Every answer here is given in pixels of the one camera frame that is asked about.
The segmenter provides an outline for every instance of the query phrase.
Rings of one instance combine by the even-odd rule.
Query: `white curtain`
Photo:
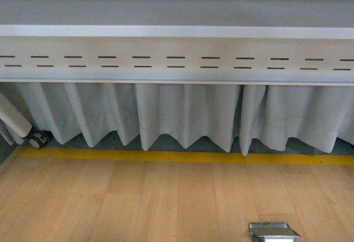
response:
[[[239,136],[244,155],[252,138],[280,151],[289,137],[324,152],[337,137],[354,143],[354,87],[1,83],[0,92],[60,143],[83,133],[93,147],[111,131],[124,145],[140,135],[144,150],[167,133],[185,148],[208,136],[228,152]]]

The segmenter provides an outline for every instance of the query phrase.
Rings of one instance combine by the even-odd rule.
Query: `small wheel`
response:
[[[42,148],[51,139],[51,134],[48,131],[38,131],[31,134],[28,138],[28,142],[37,149]]]

